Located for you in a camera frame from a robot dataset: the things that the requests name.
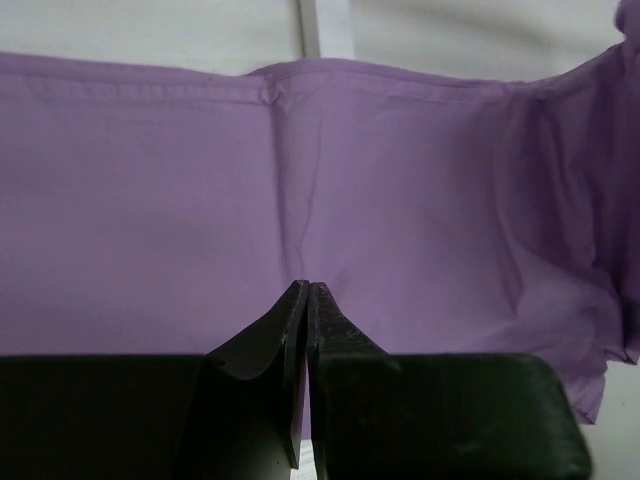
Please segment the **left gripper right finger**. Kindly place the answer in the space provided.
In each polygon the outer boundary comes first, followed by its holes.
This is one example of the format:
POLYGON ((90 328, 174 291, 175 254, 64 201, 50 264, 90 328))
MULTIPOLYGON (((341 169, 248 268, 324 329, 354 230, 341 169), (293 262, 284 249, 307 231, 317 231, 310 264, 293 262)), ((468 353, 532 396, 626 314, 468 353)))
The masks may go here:
POLYGON ((588 479, 555 371, 526 354, 390 354, 307 301, 311 438, 321 479, 588 479))

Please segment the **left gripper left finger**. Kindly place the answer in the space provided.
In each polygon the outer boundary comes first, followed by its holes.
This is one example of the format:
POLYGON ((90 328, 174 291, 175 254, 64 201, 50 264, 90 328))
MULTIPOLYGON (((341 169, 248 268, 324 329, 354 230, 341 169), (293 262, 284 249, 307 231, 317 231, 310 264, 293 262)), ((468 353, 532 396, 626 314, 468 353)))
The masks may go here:
POLYGON ((5 479, 286 479, 300 461, 309 285, 196 355, 5 356, 5 479))

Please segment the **purple trousers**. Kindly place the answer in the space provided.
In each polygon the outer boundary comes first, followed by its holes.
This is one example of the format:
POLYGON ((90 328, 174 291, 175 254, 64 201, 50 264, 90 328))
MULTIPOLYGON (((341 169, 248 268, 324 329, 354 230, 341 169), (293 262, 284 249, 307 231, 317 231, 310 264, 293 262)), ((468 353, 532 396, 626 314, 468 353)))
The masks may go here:
POLYGON ((394 353, 639 358, 639 5, 559 76, 1 57, 1 350, 203 353, 296 279, 394 353))

